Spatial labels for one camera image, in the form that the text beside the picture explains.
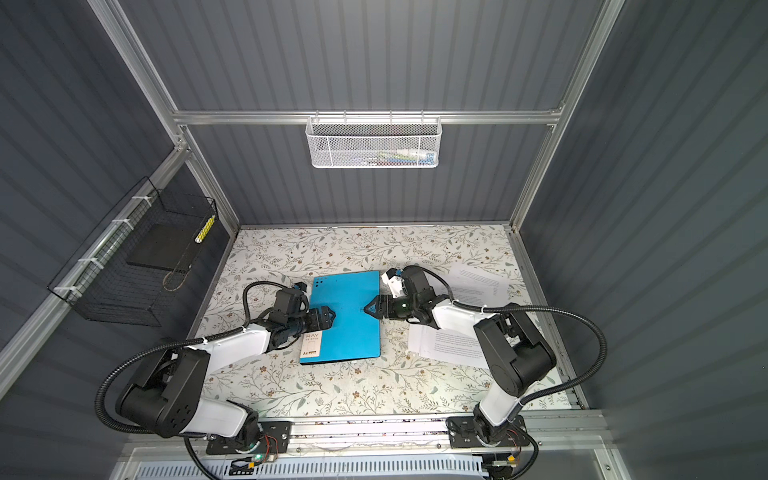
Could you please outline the blue folder with black inside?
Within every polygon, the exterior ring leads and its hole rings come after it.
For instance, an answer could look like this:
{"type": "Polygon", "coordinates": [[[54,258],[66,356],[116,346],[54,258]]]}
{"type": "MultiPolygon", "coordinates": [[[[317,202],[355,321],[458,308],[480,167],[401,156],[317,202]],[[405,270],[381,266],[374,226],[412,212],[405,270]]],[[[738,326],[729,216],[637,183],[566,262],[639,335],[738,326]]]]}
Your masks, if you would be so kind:
{"type": "Polygon", "coordinates": [[[303,336],[301,365],[378,358],[381,355],[380,321],[364,307],[380,292],[376,271],[315,277],[310,306],[335,313],[332,326],[303,336]]]}

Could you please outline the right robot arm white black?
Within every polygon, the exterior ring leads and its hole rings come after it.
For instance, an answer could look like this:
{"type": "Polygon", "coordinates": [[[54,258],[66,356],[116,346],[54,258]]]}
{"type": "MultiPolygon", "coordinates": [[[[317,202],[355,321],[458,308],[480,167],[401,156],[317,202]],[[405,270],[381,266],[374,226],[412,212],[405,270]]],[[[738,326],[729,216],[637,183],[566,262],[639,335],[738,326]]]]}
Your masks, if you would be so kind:
{"type": "Polygon", "coordinates": [[[557,365],[557,357],[527,313],[492,313],[462,306],[435,272],[409,265],[383,274],[388,291],[363,311],[378,320],[402,320],[475,339],[492,383],[474,407],[472,428],[483,445],[501,441],[523,407],[523,396],[557,365]]]}

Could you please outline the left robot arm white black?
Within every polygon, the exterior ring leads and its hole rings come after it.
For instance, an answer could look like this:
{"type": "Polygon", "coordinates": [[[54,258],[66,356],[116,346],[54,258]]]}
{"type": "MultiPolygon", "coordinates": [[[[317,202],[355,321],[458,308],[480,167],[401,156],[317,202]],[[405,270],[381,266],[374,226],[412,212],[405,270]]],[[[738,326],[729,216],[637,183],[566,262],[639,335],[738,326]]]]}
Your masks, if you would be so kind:
{"type": "Polygon", "coordinates": [[[171,342],[134,355],[99,387],[95,410],[109,428],[162,438],[257,439],[258,415],[232,400],[208,398],[205,381],[237,362],[274,353],[333,326],[335,312],[312,307],[302,283],[279,285],[271,307],[235,329],[171,342]]]}

